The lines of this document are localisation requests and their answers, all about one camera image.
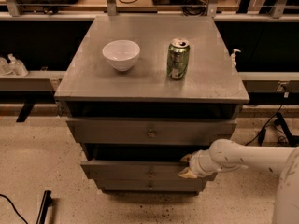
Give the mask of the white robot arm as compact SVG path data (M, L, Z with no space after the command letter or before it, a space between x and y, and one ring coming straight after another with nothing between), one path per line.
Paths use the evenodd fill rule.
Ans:
M195 151L181 159L187 166L182 178L203 178L244 167L278 177L272 224L299 224L299 147L255 147L218 139L209 149Z

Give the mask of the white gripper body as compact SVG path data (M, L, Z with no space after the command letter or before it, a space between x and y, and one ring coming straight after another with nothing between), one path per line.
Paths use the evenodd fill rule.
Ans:
M215 172L208 150L194 152L190 157L189 167L197 177L209 176Z

